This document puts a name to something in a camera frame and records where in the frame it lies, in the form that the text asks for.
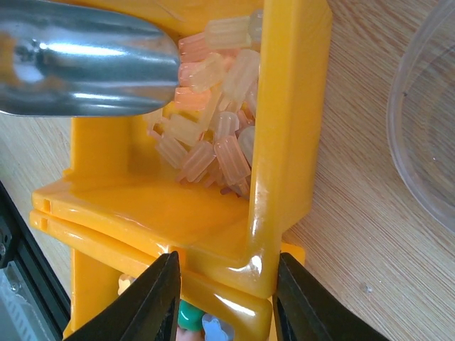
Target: stainless steel scoop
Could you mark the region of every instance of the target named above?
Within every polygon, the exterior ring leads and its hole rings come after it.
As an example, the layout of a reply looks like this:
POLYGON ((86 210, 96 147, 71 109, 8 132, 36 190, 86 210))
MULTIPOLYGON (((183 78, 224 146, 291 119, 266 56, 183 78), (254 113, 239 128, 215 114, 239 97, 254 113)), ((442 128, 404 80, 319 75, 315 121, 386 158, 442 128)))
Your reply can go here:
POLYGON ((123 116, 173 99, 177 47, 120 13, 41 0, 0 0, 0 112, 123 116))

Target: wood grain surface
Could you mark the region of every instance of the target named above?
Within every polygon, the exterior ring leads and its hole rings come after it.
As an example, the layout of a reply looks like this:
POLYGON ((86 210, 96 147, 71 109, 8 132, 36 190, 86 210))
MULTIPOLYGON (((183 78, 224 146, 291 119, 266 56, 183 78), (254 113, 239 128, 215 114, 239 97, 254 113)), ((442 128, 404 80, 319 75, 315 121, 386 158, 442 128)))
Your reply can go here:
MULTIPOLYGON (((392 340, 455 340, 455 235, 411 196, 387 145, 398 62, 436 0, 329 0, 333 40, 311 214, 284 235, 343 304, 392 340)), ((24 219, 69 165, 69 119, 0 116, 0 179, 24 219)), ((70 290, 66 246, 34 232, 70 290)))

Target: plastic pellet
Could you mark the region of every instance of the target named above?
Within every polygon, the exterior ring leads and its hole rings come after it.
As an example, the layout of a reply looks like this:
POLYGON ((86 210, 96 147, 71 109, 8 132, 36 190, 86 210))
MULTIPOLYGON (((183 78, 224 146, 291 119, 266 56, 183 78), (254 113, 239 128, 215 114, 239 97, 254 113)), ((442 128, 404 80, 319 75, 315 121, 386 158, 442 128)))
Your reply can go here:
POLYGON ((182 38, 178 41, 180 60, 182 63, 199 62, 207 58, 210 49, 205 44, 204 33, 182 38))
POLYGON ((158 141, 155 149, 159 155, 172 167, 180 169, 183 158, 188 154, 186 149, 174 137, 167 136, 166 133, 161 136, 152 131, 151 135, 158 141))
POLYGON ((155 110, 154 112, 149 112, 148 114, 145 114, 143 118, 144 121, 147 122, 147 134, 150 135, 155 124, 161 123, 161 120, 163 119, 163 108, 155 110))
POLYGON ((181 63, 178 68, 178 83, 181 87, 190 87, 190 74, 199 63, 181 63))
POLYGON ((212 121, 212 117, 214 113, 217 111, 218 102, 221 96, 220 86, 215 86, 214 88, 212 88, 211 93, 212 95, 210 96, 210 100, 205 106, 205 109, 202 112, 198 122, 200 129, 203 131, 208 129, 208 126, 212 121))
POLYGON ((174 137, 188 146, 194 146, 203 134, 197 123, 180 115, 172 115, 169 120, 164 119, 164 131, 165 135, 174 137))
POLYGON ((233 341, 234 329, 215 316, 205 314, 202 317, 202 326, 205 332, 205 341, 233 341))
POLYGON ((213 85, 221 83, 225 73, 224 58, 219 53, 211 53, 191 71, 189 75, 191 89, 194 92, 209 90, 213 85))
POLYGON ((211 20, 205 27, 206 44, 212 50, 248 48, 251 46, 249 25, 249 16, 211 20))
POLYGON ((253 50, 241 50, 234 65, 230 68, 221 89, 223 100, 220 110, 224 110, 230 102, 242 104, 248 89, 259 77, 260 55, 253 50))
POLYGON ((197 111, 204 110, 210 100, 210 90, 194 92, 189 87, 176 88, 174 103, 176 109, 197 111))
POLYGON ((253 162, 253 149, 255 147, 255 126, 249 126, 239 135, 239 146, 242 149, 243 155, 247 159, 250 166, 253 162))
POLYGON ((251 87, 248 89, 245 101, 247 103, 248 109, 252 112, 253 116, 256 117, 256 110, 257 110, 257 82, 253 82, 251 87))
POLYGON ((263 10, 258 9, 250 16, 250 24, 248 26, 248 33, 253 43, 260 43, 262 37, 262 17, 263 10))
POLYGON ((206 171, 213 160, 215 160, 215 153, 212 144, 199 141, 183 159, 182 170, 177 175, 176 181, 180 182, 186 178, 190 183, 194 182, 206 171))
POLYGON ((233 112, 221 112, 218 118, 218 126, 215 130, 215 141, 224 136, 235 136, 239 126, 239 118, 236 114, 233 112))
POLYGON ((216 142, 215 154, 228 185, 243 183, 251 174, 250 166, 235 136, 225 136, 216 142))

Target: transparent container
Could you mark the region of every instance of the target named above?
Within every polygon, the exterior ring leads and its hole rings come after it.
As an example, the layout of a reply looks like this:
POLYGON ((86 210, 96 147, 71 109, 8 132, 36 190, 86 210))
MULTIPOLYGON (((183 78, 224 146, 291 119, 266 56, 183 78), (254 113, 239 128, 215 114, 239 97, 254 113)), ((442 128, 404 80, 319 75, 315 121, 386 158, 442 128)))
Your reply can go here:
POLYGON ((387 134, 406 186, 455 232, 455 1, 440 0, 412 39, 390 93, 387 134))

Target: yellow plastic machine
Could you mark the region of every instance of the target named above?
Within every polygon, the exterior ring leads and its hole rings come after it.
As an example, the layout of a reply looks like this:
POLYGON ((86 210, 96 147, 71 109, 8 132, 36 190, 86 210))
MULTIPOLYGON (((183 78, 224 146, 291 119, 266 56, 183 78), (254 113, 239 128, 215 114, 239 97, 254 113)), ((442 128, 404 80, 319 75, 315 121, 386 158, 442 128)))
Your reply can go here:
POLYGON ((71 1, 127 13, 178 39, 214 18, 264 8, 250 201, 181 185, 142 116, 76 118, 71 166, 33 194, 31 225, 73 248, 67 337, 117 297, 121 273, 138 277, 178 251, 181 297, 235 329, 269 337, 282 234, 311 206, 332 14, 326 0, 71 1))

